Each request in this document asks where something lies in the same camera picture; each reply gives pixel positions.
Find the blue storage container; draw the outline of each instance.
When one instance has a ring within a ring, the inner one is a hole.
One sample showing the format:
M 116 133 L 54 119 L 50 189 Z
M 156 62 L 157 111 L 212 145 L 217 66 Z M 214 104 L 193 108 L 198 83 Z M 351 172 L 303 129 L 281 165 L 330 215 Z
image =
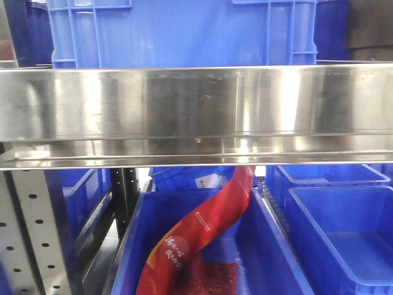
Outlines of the blue storage container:
M 232 178 L 233 166 L 152 167 L 149 176 L 158 191 L 186 191 L 223 187 Z
M 27 22 L 37 65 L 51 63 L 53 41 L 45 3 L 26 1 Z
M 393 294 L 391 187 L 290 194 L 289 237 L 317 294 Z
M 319 0 L 315 18 L 315 44 L 319 60 L 349 60 L 346 48 L 349 0 Z
M 266 180 L 270 200 L 284 216 L 291 187 L 387 186 L 390 183 L 388 177 L 362 164 L 273 165 L 268 167 Z
M 375 170 L 381 172 L 383 175 L 386 175 L 391 179 L 390 186 L 393 186 L 393 164 L 391 163 L 374 163 L 369 164 L 369 166 L 373 167 Z
M 89 215 L 111 186 L 108 169 L 60 170 L 71 229 L 77 237 Z
M 218 189 L 142 194 L 111 295 L 135 294 L 153 247 Z M 203 259 L 239 265 L 238 294 L 314 294 L 286 240 L 255 192 L 243 217 L 202 250 Z
M 307 65 L 317 0 L 47 0 L 55 68 Z

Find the red plastic bag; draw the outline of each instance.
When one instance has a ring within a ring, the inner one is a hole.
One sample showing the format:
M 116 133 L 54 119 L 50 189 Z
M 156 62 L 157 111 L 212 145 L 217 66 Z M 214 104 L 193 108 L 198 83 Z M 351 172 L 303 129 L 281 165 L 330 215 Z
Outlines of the red plastic bag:
M 157 243 L 143 268 L 136 295 L 169 294 L 180 270 L 246 211 L 254 172 L 254 166 L 236 167 L 218 194 L 179 221 Z

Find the blue plastic bin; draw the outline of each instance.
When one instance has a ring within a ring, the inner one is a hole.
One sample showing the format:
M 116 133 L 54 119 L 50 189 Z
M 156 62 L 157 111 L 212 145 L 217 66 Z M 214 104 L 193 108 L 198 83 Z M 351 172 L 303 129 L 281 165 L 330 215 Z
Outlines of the blue plastic bin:
M 51 63 L 53 41 L 45 3 L 26 1 L 27 22 L 37 65 Z
M 55 68 L 315 64 L 317 0 L 47 0 Z
M 267 169 L 267 187 L 275 209 L 286 215 L 292 187 L 387 186 L 390 179 L 368 165 L 278 165 Z
M 218 189 L 142 194 L 111 295 L 134 295 L 148 255 L 185 215 Z M 203 259 L 239 265 L 238 294 L 314 294 L 259 195 L 244 216 L 202 251 Z
M 111 186 L 108 169 L 60 170 L 71 229 L 76 238 Z
M 393 164 L 389 163 L 375 163 L 369 164 L 375 170 L 381 172 L 383 175 L 386 175 L 391 179 L 390 186 L 393 186 Z
M 290 194 L 290 240 L 317 294 L 393 294 L 391 187 Z
M 152 167 L 149 176 L 158 191 L 186 191 L 223 187 L 232 178 L 233 166 Z
M 319 0 L 315 18 L 315 44 L 319 60 L 349 60 L 346 48 L 349 0 Z

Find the stainless steel shelf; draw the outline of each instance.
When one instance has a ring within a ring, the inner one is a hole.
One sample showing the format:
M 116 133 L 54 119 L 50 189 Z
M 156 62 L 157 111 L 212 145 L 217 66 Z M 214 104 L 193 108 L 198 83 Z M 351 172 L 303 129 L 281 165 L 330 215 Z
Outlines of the stainless steel shelf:
M 393 161 L 393 63 L 3 69 L 0 169 Z

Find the red food item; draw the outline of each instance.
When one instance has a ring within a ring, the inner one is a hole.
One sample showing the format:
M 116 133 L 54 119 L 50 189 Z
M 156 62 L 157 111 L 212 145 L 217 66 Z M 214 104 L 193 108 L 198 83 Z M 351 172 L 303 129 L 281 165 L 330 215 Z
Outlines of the red food item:
M 157 243 L 147 258 L 136 295 L 169 294 L 181 269 L 246 211 L 254 171 L 254 166 L 236 167 L 218 194 L 190 212 Z
M 177 277 L 171 295 L 236 295 L 238 265 L 206 262 L 197 255 Z

